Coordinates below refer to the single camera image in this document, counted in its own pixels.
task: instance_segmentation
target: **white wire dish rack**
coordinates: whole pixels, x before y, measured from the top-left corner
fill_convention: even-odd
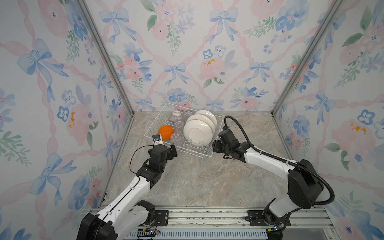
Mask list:
[[[152,139],[152,135],[157,134],[159,129],[162,126],[164,126],[164,125],[168,125],[168,126],[170,126],[170,127],[172,127],[174,129],[175,128],[175,123],[171,122],[169,120],[169,117],[171,116],[171,114],[172,114],[172,112],[174,110],[180,110],[183,115],[184,115],[184,112],[186,110],[190,110],[193,113],[197,112],[197,110],[193,110],[193,109],[181,107],[181,106],[178,106],[178,105],[166,103],[164,105],[163,109],[161,109],[161,111],[159,112],[159,114],[155,118],[155,120],[152,122],[151,126],[146,131],[145,136]],[[179,140],[177,143],[175,143],[176,149],[179,150],[179,151],[182,151],[182,152],[190,153],[192,155],[195,155],[195,156],[198,156],[198,157],[201,157],[201,158],[204,158],[204,156],[212,157],[212,153],[213,153],[213,151],[212,151],[212,143],[216,139],[218,139],[218,133],[221,131],[221,126],[223,124],[223,119],[224,119],[221,116],[216,116],[215,115],[215,117],[216,117],[216,120],[217,120],[217,126],[215,128],[215,134],[214,134],[214,136],[212,138],[212,141],[208,145],[203,146],[203,147],[193,146],[184,137],[184,134],[180,133],[181,140]],[[168,145],[168,146],[170,146],[173,143],[171,140],[163,141],[163,142],[164,142],[165,145]]]

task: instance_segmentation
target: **dish rack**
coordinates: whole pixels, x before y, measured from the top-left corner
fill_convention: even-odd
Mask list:
[[[171,103],[166,103],[164,105],[164,107],[161,109],[161,111],[159,112],[159,114],[157,115],[157,117],[155,118],[155,120],[152,122],[151,126],[146,131],[145,136],[149,137],[150,139],[152,139],[152,135],[157,134],[157,132],[159,131],[159,128],[161,126],[164,126],[164,125],[168,125],[168,126],[170,126],[170,127],[172,127],[174,129],[175,128],[175,123],[171,122],[169,120],[169,117],[171,116],[171,114],[172,114],[172,112],[174,110],[179,110],[180,112],[182,112],[183,116],[184,116],[184,112],[186,110],[190,110],[193,113],[197,112],[197,110],[181,107],[181,106],[174,105],[174,104],[171,104]],[[182,151],[182,152],[187,152],[189,154],[201,157],[201,158],[204,158],[204,156],[212,157],[212,154],[213,154],[212,143],[216,139],[218,139],[218,133],[221,131],[221,126],[223,124],[223,119],[224,119],[221,116],[216,116],[215,115],[215,117],[216,117],[216,120],[217,120],[217,126],[215,128],[215,134],[214,134],[214,136],[212,138],[212,141],[208,145],[203,146],[203,147],[193,146],[185,138],[184,134],[180,133],[181,140],[179,140],[177,143],[175,143],[176,149],[179,150],[179,151]],[[163,143],[165,145],[167,145],[167,146],[170,146],[172,144],[172,141],[171,140],[163,141]]]

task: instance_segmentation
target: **stack of plates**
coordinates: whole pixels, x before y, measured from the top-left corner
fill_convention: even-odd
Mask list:
[[[192,145],[206,146],[215,134],[216,125],[216,117],[211,112],[197,111],[187,119],[184,126],[184,136]]]

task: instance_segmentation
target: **gray stone surface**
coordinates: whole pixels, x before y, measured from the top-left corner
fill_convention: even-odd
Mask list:
[[[157,114],[135,113],[127,144],[108,186],[108,195],[103,205],[116,198],[134,177],[129,171],[129,161],[137,148],[152,143],[144,134]],[[255,146],[288,157],[270,114],[214,114],[235,117]],[[245,141],[240,129],[230,119],[228,126],[240,142]],[[132,161],[134,172],[149,158],[148,149],[149,147],[144,147],[136,152]],[[265,207],[274,197],[287,191],[284,180],[255,165],[223,159],[223,155],[217,153],[202,159],[179,152],[177,158],[168,161],[162,178],[143,199],[155,205]]]

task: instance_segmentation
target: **wallpaper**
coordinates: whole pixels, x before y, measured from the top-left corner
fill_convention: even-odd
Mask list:
[[[129,121],[71,0],[0,2],[0,239],[75,239]]]
[[[383,9],[346,0],[276,116],[294,159],[336,192],[326,209],[343,240],[384,239]]]
[[[134,110],[270,111],[332,0],[86,3]]]

